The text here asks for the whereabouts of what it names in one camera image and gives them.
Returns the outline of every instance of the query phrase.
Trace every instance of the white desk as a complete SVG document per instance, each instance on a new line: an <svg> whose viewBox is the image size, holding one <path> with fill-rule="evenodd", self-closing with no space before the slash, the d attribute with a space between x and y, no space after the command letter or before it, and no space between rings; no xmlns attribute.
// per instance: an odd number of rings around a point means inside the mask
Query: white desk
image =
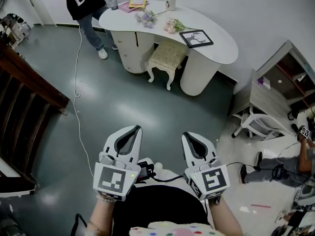
<svg viewBox="0 0 315 236"><path fill-rule="evenodd" d="M165 11L165 2L149 0L146 10L155 14ZM107 10L101 16L99 24L113 34L123 65L131 73L146 71L145 62L154 51L154 34L184 43L178 33L169 34L163 30L166 18L177 18L190 28L204 30L214 45L190 49L182 79L184 93L199 95L212 79L221 64L231 64L238 57L238 48L234 39L220 26L202 14L177 6L175 11L167 11L157 16L152 29L143 27L134 17L139 10L126 13L122 10Z"/></svg>

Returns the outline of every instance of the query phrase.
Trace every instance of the purple flower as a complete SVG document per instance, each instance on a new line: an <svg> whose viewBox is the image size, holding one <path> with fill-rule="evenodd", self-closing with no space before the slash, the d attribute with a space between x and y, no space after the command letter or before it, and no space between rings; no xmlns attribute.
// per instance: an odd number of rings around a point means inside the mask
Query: purple flower
<svg viewBox="0 0 315 236"><path fill-rule="evenodd" d="M136 13L134 17L137 19L138 22L141 22L141 15L139 13Z"/></svg>
<svg viewBox="0 0 315 236"><path fill-rule="evenodd" d="M150 18L151 18L151 16L148 15L147 13L143 14L141 17L142 20L149 20Z"/></svg>
<svg viewBox="0 0 315 236"><path fill-rule="evenodd" d="M153 23L151 21L143 22L143 26L147 28L153 28Z"/></svg>

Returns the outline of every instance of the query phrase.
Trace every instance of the gray floor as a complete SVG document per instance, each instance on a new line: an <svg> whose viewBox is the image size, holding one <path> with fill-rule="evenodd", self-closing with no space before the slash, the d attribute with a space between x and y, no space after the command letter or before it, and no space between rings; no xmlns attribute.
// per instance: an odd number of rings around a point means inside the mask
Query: gray floor
<svg viewBox="0 0 315 236"><path fill-rule="evenodd" d="M100 33L106 42L106 36ZM29 40L18 48L30 65L48 82L67 95L68 115L49 123L33 168L38 181L35 195L1 200L2 208L13 205L14 216L31 236L70 235L74 216L88 221L96 197L86 155L78 138L73 110L74 65L80 44L78 29L35 27ZM181 146L184 131L199 133L215 145L224 128L233 85L214 76L198 97L180 89L178 71L171 91L167 74L149 75L125 71L118 51L107 44L108 59L101 60L83 37L77 67L76 107L81 120L82 140L93 164L106 138L117 130L138 124L143 128L140 158L150 157L166 169L182 174L186 168ZM83 235L83 228L77 235Z"/></svg>

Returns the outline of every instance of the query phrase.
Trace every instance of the flower bouquet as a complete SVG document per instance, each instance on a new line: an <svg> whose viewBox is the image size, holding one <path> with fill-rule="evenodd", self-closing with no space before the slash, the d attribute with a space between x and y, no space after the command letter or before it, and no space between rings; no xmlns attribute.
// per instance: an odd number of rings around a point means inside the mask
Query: flower bouquet
<svg viewBox="0 0 315 236"><path fill-rule="evenodd" d="M163 12L160 12L158 14L155 14L153 11L151 10L145 10L143 11L144 14L139 14L139 13L136 13L134 16L136 18L136 20L138 22L142 22L143 26L144 27L147 27L147 28L153 28L153 25L157 19L157 16L166 12L166 11L163 11Z"/></svg>
<svg viewBox="0 0 315 236"><path fill-rule="evenodd" d="M184 26L184 24L179 21L178 19L174 18L167 18L166 24L164 26L164 30L168 33L175 33L177 31L185 30L185 29L191 29L194 30L194 28L189 28L187 26Z"/></svg>

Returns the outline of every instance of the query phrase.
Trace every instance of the shoe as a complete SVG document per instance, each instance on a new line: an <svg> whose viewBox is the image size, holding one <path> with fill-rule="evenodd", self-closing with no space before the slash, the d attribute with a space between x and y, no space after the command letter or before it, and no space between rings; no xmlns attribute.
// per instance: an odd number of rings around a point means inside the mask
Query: shoe
<svg viewBox="0 0 315 236"><path fill-rule="evenodd" d="M302 140L304 136L301 134L301 130L304 128L304 125L302 125L300 128L297 127L296 124L291 125L293 131L296 133L296 138L298 141Z"/></svg>
<svg viewBox="0 0 315 236"><path fill-rule="evenodd" d="M257 157L256 157L256 164L255 164L255 166L260 167L260 163L261 163L263 158L264 157L262 155L262 152L258 152L257 153Z"/></svg>
<svg viewBox="0 0 315 236"><path fill-rule="evenodd" d="M106 59L106 58L108 57L108 54L107 54L107 52L104 50L104 48L98 51L98 55L99 55L99 57L100 57L101 59Z"/></svg>
<svg viewBox="0 0 315 236"><path fill-rule="evenodd" d="M278 216L276 217L275 223L278 222L285 222L284 216L286 215L286 210L282 210L279 212Z"/></svg>
<svg viewBox="0 0 315 236"><path fill-rule="evenodd" d="M240 181L242 184L246 184L246 182L245 182L246 175L247 175L246 165L243 164L241 169L240 169Z"/></svg>

